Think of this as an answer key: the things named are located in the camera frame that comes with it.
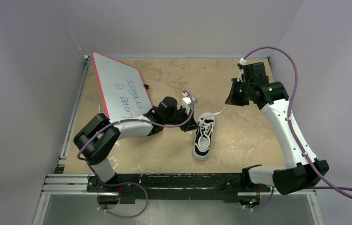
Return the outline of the white shoelace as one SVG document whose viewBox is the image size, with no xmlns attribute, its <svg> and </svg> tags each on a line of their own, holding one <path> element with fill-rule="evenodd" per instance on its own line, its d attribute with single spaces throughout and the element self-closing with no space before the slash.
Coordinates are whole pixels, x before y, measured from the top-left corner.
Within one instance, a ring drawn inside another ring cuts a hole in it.
<svg viewBox="0 0 352 225">
<path fill-rule="evenodd" d="M 191 135 L 194 135 L 195 142 L 200 142 L 201 139 L 211 141 L 213 130 L 215 127 L 215 117 L 219 115 L 227 108 L 227 105 L 223 103 L 223 108 L 219 112 L 211 113 L 207 112 L 201 115 L 198 119 L 198 129 L 189 131 Z"/>
</svg>

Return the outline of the black and white sneaker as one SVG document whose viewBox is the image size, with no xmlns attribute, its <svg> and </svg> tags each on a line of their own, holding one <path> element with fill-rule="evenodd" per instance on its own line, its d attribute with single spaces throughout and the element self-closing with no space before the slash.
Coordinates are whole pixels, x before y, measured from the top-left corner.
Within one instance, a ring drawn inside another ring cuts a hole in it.
<svg viewBox="0 0 352 225">
<path fill-rule="evenodd" d="M 199 116 L 194 137 L 193 156 L 197 160 L 207 160 L 215 128 L 215 115 L 207 112 Z"/>
</svg>

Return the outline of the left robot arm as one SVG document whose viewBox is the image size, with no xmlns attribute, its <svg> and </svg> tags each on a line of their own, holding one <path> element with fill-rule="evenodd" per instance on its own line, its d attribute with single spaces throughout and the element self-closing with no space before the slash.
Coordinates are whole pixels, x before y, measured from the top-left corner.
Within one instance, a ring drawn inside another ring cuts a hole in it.
<svg viewBox="0 0 352 225">
<path fill-rule="evenodd" d="M 193 117 L 198 100 L 194 96 L 182 99 L 178 106 L 173 97 L 165 97 L 158 106 L 135 118 L 110 121 L 103 113 L 95 115 L 74 137 L 79 149 L 77 158 L 86 162 L 97 174 L 99 186 L 106 192 L 117 185 L 116 172 L 108 155 L 118 140 L 135 136 L 152 136 L 164 128 L 180 128 L 183 132 L 197 129 Z"/>
</svg>

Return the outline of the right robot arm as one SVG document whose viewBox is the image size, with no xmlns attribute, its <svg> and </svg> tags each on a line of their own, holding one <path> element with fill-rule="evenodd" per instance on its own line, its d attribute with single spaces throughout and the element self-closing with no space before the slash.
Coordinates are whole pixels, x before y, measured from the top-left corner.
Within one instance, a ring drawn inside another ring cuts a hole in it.
<svg viewBox="0 0 352 225">
<path fill-rule="evenodd" d="M 247 191 L 259 184 L 275 187 L 282 195 L 315 187 L 320 176 L 329 170 L 326 160 L 319 160 L 288 110 L 289 96 L 281 82 L 270 82 L 262 62 L 240 62 L 238 77 L 233 78 L 225 103 L 246 106 L 250 102 L 263 112 L 280 145 L 284 168 L 253 165 L 242 169 L 240 184 Z"/>
</svg>

